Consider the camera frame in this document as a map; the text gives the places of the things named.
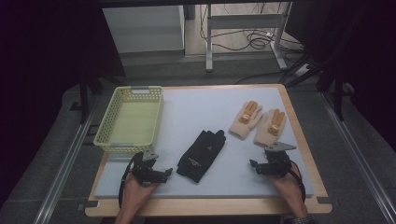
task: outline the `human hand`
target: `human hand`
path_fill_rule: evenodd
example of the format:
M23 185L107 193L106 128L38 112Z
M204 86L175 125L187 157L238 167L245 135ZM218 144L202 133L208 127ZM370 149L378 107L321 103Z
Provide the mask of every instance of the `human hand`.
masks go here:
M115 223L131 223L136 212L158 186L160 186L159 183L152 183L150 186L143 187L131 173L128 173L122 193L122 205Z
M295 174L300 175L300 171L294 162L291 163L291 170ZM287 173L281 178L279 178L279 176L269 175L267 178L271 180L277 192L285 199L295 218L308 216L308 211L302 198L302 191L299 183L290 173Z

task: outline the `glove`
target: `glove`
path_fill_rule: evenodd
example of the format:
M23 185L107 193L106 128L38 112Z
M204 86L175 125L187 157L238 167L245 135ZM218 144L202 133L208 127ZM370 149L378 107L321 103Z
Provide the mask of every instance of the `glove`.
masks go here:
M250 130L256 126L262 117L262 113L259 113L260 110L262 110L262 107L257 105L256 102L245 102L242 109L236 115L229 132L242 140L247 138Z
M254 143L264 147L271 146L282 134L285 122L286 115L279 109L271 109L268 113L264 113L257 127Z
M199 183L224 146L224 131L202 131L178 162L177 173Z

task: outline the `black sleeve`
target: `black sleeve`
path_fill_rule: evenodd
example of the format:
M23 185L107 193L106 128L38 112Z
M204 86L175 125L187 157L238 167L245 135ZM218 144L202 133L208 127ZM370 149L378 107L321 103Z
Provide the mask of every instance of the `black sleeve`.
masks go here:
M314 216L287 219L283 224L318 224Z

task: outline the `yellow plastic basket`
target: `yellow plastic basket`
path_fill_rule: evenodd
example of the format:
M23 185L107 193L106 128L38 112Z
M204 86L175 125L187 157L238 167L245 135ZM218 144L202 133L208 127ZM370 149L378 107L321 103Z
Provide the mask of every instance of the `yellow plastic basket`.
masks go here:
M162 112L162 87L118 87L93 143L107 152L155 150Z

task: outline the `white cabinet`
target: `white cabinet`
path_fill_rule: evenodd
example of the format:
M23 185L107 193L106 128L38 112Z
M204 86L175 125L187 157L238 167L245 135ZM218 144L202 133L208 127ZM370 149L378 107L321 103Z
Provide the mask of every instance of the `white cabinet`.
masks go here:
M103 11L119 53L184 49L183 6Z

